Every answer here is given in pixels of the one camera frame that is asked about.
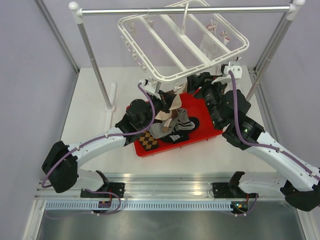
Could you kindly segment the grey striped sock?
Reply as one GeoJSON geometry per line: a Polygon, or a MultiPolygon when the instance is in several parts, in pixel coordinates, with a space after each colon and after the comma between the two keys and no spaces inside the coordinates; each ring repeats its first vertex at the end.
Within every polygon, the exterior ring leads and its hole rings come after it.
{"type": "Polygon", "coordinates": [[[186,109],[179,108],[177,113],[177,121],[174,127],[176,131],[191,131],[196,127],[196,125],[189,119],[186,109]]]}
{"type": "Polygon", "coordinates": [[[148,130],[155,139],[163,138],[173,131],[173,126],[166,126],[164,122],[154,123],[148,130]]]}

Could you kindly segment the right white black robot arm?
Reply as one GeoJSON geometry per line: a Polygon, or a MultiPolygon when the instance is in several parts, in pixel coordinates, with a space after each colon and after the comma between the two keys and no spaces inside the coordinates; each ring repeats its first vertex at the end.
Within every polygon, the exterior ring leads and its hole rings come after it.
{"type": "Polygon", "coordinates": [[[292,207],[309,212],[320,205],[320,169],[301,160],[279,144],[259,123],[247,116],[251,104],[230,71],[232,90],[226,83],[213,82],[208,72],[187,77],[187,93],[203,99],[213,127],[235,148],[248,152],[271,166],[280,175],[253,176],[237,171],[228,183],[235,198],[246,195],[277,196],[292,207]]]}

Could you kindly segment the beige brown striped sock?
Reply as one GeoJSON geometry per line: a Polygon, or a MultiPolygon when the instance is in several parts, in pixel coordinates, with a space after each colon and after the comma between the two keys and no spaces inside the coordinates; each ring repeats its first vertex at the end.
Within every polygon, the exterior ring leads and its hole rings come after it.
{"type": "Polygon", "coordinates": [[[178,110],[182,106],[182,101],[179,93],[164,92],[165,106],[155,116],[157,121],[166,121],[173,115],[173,111],[178,110]]]}
{"type": "Polygon", "coordinates": [[[177,110],[173,110],[172,111],[172,114],[171,114],[171,117],[168,118],[166,120],[166,122],[164,123],[163,127],[162,127],[162,132],[166,133],[169,128],[170,128],[170,123],[173,119],[177,118],[178,117],[178,111],[177,110]]]}

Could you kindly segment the grey striped sock front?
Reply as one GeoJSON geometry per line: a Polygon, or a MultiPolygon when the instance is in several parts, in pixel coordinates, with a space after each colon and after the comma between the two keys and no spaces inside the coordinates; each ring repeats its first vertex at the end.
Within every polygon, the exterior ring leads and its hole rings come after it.
{"type": "Polygon", "coordinates": [[[154,123],[148,130],[155,139],[163,138],[173,131],[173,126],[166,126],[164,122],[154,123]]]}

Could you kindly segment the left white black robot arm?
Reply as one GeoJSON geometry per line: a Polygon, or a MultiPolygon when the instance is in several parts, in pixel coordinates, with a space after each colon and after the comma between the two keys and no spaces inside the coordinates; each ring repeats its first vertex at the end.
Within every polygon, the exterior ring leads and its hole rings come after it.
{"type": "Polygon", "coordinates": [[[170,111],[175,98],[174,94],[163,91],[159,97],[149,94],[146,97],[147,100],[133,100],[123,118],[106,132],[73,144],[65,144],[61,140],[54,143],[41,166],[45,174],[42,188],[53,188],[60,194],[80,185],[99,198],[107,196],[110,188],[105,175],[99,170],[89,171],[80,167],[108,151],[135,142],[151,127],[159,112],[170,111]]]}

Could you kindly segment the grey striped sock back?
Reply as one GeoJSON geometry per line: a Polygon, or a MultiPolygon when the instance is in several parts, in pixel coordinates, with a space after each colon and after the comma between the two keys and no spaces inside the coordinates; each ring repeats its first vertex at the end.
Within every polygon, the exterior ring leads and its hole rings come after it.
{"type": "Polygon", "coordinates": [[[174,127],[176,131],[191,131],[196,127],[196,125],[189,119],[186,109],[179,108],[177,113],[177,121],[174,127]]]}

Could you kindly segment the white clip sock hanger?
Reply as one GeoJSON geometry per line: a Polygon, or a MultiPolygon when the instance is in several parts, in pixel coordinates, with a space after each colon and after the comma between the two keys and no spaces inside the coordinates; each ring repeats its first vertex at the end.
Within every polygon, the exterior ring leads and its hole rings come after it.
{"type": "Polygon", "coordinates": [[[249,40],[218,13],[190,13],[204,0],[182,0],[183,14],[140,14],[121,18],[117,27],[144,77],[174,83],[236,60],[249,40]]]}

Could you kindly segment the black blue sock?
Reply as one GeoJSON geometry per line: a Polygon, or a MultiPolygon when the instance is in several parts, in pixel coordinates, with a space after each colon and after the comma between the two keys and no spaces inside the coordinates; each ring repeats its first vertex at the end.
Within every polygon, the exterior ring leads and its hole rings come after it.
{"type": "Polygon", "coordinates": [[[189,140],[189,134],[197,130],[200,126],[200,121],[196,117],[189,117],[188,121],[177,121],[177,124],[173,128],[172,132],[160,140],[164,143],[178,144],[189,140]]]}

